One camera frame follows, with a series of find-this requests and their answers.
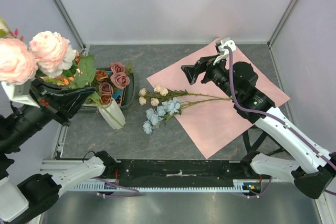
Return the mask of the peach flower stem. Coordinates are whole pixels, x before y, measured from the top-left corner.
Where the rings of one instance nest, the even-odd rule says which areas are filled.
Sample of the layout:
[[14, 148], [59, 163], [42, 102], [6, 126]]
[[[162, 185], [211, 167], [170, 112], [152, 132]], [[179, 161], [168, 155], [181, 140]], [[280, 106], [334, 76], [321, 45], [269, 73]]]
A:
[[172, 100], [173, 98], [184, 97], [188, 95], [209, 97], [209, 95], [201, 93], [189, 93], [187, 90], [170, 90], [160, 85], [156, 85], [153, 92], [150, 92], [146, 88], [140, 89], [138, 94], [138, 101], [140, 106], [144, 106], [145, 104], [149, 103], [153, 107], [156, 107], [161, 102], [166, 102]]

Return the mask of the blue hydrangea stem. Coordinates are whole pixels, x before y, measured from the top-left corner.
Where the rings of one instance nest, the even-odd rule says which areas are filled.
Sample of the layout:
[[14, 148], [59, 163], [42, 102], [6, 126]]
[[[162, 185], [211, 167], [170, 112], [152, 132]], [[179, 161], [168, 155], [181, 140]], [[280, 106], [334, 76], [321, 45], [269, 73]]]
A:
[[158, 106], [152, 106], [145, 111], [146, 121], [143, 123], [143, 131], [147, 135], [151, 135], [154, 129], [157, 129], [162, 123], [166, 123], [176, 115], [182, 115], [184, 109], [191, 106], [213, 101], [229, 101], [229, 98], [211, 98], [198, 101], [184, 101], [174, 97], [168, 101], [163, 101]]

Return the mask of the purple pink wrapping paper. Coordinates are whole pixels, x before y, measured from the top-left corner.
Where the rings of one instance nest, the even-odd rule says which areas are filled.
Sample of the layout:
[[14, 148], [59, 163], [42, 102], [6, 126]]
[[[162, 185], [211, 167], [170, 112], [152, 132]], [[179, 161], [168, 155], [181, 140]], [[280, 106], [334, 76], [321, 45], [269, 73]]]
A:
[[[150, 84], [167, 88], [199, 91], [224, 97], [221, 90], [209, 82], [189, 85], [181, 65], [194, 64], [199, 58], [216, 53], [214, 42], [209, 45], [151, 45], [149, 69]], [[234, 59], [247, 60], [261, 70], [257, 87], [269, 94], [276, 105], [286, 113], [284, 103], [289, 100], [278, 88], [269, 50], [266, 45], [239, 45]], [[246, 155], [241, 134], [250, 123], [241, 118], [231, 101], [199, 103], [183, 110], [182, 115], [170, 119], [149, 136], [149, 159], [241, 159]]]

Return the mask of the dusty pink rose stem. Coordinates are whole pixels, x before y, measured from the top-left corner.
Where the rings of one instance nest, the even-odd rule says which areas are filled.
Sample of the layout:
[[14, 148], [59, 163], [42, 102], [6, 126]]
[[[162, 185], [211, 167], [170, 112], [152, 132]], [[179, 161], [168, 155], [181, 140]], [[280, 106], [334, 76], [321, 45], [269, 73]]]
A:
[[112, 87], [112, 94], [116, 96], [131, 84], [131, 75], [135, 69], [131, 63], [111, 62], [106, 69], [96, 71], [95, 80], [101, 83], [108, 83]]

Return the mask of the large peach peony stem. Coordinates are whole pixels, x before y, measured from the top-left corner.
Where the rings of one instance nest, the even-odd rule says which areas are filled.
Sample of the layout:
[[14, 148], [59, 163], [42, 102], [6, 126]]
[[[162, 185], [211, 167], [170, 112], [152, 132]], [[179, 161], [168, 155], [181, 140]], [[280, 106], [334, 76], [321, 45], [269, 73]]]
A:
[[80, 70], [78, 70], [78, 63], [81, 58], [82, 54], [76, 50], [76, 56], [72, 61], [72, 66], [70, 69], [64, 70], [60, 76], [44, 77], [44, 80], [59, 86], [69, 85], [73, 81], [76, 72], [80, 72]]

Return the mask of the brown orange flower stem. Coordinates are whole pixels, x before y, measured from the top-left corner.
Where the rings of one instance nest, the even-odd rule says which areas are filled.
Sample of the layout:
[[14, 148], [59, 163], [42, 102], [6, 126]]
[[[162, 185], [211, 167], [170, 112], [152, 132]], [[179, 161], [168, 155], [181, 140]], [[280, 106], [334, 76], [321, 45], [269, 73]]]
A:
[[113, 87], [109, 82], [110, 76], [106, 70], [97, 70], [93, 84], [98, 90], [99, 102], [109, 106], [112, 102]]

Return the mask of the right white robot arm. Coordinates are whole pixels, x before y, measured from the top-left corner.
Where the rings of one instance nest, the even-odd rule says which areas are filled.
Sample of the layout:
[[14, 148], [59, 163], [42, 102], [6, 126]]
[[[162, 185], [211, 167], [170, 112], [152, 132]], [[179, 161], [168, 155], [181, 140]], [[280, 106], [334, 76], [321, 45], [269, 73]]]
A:
[[251, 64], [239, 61], [226, 68], [226, 60], [214, 63], [213, 57], [202, 57], [194, 65], [182, 65], [188, 82], [194, 84], [202, 73], [202, 83], [213, 82], [231, 97], [234, 109], [258, 127], [292, 157], [292, 161], [248, 151], [240, 166], [248, 179], [257, 174], [293, 183], [311, 199], [318, 199], [335, 178], [335, 153], [331, 153], [304, 135], [275, 106], [273, 100], [256, 88], [258, 74]]

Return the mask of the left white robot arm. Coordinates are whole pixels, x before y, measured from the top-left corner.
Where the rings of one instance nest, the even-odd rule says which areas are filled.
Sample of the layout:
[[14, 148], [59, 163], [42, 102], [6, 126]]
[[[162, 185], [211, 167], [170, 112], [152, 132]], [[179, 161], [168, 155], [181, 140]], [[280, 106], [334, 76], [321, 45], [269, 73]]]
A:
[[8, 117], [1, 117], [1, 220], [4, 223], [28, 223], [77, 184], [114, 175], [115, 160], [106, 151], [100, 151], [66, 171], [35, 174], [18, 185], [12, 183], [7, 169], [14, 160], [8, 155], [19, 152], [22, 144], [52, 120], [69, 126], [95, 89], [87, 86], [66, 90], [41, 78], [22, 85], [2, 82], [2, 86], [10, 102], [22, 104], [20, 108], [13, 106]]

